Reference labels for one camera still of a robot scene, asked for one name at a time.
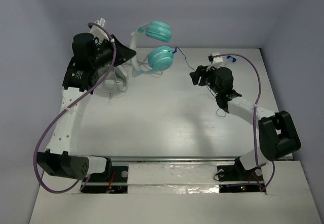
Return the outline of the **teal over-ear headphones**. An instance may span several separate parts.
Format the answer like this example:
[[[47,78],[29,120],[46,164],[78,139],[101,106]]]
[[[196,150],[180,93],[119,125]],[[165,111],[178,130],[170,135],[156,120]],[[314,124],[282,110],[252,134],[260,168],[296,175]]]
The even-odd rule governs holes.
[[[130,49],[136,52],[137,42],[141,35],[145,35],[148,38],[152,38],[161,42],[168,43],[172,38],[172,32],[169,25],[159,22],[151,21],[142,24],[136,31],[131,33]],[[132,77],[137,77],[141,74],[154,74],[157,72],[163,72],[169,69],[173,64],[174,53],[168,46],[161,46],[152,50],[147,55],[147,62],[150,70],[144,71],[139,67],[137,57],[131,58],[130,62],[133,67]]]

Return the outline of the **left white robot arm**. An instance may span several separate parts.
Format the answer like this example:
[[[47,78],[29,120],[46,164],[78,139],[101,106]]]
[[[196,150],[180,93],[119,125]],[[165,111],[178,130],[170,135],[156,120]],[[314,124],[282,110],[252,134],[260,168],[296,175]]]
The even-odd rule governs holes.
[[[111,71],[136,55],[136,51],[120,43],[113,35],[94,35],[89,32],[73,37],[73,57],[63,79],[60,113],[47,127],[55,128],[44,152],[33,154],[36,177],[41,180],[38,168],[50,176],[82,180],[95,174],[100,180],[112,177],[110,159],[101,156],[77,155],[77,134],[96,87],[105,76],[101,69]]]

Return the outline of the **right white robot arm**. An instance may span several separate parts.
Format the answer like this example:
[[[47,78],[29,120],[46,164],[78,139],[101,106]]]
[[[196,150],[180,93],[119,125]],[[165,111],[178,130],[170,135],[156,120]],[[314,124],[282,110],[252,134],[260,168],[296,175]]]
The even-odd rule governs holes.
[[[198,66],[191,72],[192,83],[207,86],[215,93],[216,103],[226,113],[237,116],[253,127],[254,148],[235,159],[234,175],[247,179],[252,169],[276,161],[301,148],[293,119],[287,111],[274,112],[244,99],[233,88],[232,71],[226,67]]]

